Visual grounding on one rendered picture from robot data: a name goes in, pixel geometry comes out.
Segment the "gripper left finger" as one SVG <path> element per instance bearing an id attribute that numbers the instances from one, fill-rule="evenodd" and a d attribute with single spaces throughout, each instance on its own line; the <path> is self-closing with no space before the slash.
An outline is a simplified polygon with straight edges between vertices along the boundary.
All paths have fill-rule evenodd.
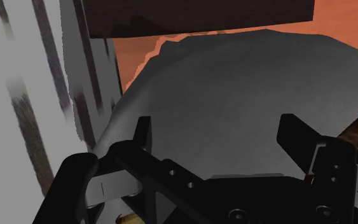
<path id="1" fill-rule="evenodd" d="M 32 224 L 97 224 L 105 202 L 122 198 L 145 224 L 204 224 L 203 180 L 172 160 L 158 160 L 151 119 L 138 119 L 134 137 L 102 158 L 64 159 Z"/>

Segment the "small yellow object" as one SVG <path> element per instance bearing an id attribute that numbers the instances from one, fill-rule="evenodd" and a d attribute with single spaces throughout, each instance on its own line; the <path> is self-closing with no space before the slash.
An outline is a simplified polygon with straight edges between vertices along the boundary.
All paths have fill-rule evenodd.
<path id="1" fill-rule="evenodd" d="M 135 213 L 125 216 L 119 215 L 115 222 L 116 224 L 145 224 L 145 222 Z"/>

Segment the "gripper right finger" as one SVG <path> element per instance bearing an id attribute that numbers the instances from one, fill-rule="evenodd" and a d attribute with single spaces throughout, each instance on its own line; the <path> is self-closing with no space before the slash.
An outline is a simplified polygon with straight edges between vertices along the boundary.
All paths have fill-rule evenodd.
<path id="1" fill-rule="evenodd" d="M 355 146 L 319 134 L 294 114 L 281 115 L 277 142 L 307 176 L 313 177 L 305 185 L 312 224 L 358 224 Z"/>

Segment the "large grey rounded furniture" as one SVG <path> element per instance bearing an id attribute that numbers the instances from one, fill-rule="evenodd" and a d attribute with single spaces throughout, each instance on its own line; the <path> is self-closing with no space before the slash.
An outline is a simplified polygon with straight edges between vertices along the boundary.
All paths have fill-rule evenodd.
<path id="1" fill-rule="evenodd" d="M 358 49 L 322 35 L 271 30 L 165 43 L 115 105 L 94 150 L 134 137 L 203 180 L 204 224 L 312 224 L 307 176 L 277 142 L 294 114 L 337 137 L 358 118 Z M 358 152 L 357 152 L 358 185 Z"/>

